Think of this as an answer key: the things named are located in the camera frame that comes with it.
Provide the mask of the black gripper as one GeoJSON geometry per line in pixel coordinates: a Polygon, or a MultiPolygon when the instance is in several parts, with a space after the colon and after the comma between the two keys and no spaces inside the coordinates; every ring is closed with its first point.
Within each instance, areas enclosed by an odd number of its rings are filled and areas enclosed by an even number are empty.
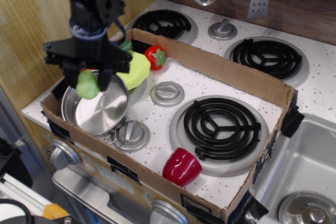
{"type": "Polygon", "coordinates": [[[117,72],[128,73],[132,56],[108,41],[107,37],[96,41],[71,37],[43,44],[48,64],[59,65],[72,88],[78,83],[81,70],[98,69],[98,85],[101,92],[107,90],[117,72]]]}

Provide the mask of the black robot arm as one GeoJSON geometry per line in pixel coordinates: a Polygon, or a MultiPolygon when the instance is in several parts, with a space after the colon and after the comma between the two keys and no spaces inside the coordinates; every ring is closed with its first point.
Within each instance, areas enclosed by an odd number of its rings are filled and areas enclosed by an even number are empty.
{"type": "Polygon", "coordinates": [[[113,75],[129,72],[132,60],[129,53],[118,47],[125,37],[110,41],[107,36],[111,24],[116,24],[125,33],[118,21],[124,8],[122,0],[70,0],[68,26],[72,37],[44,43],[45,62],[59,65],[73,88],[79,82],[81,70],[97,69],[99,89],[106,91],[113,75]]]}

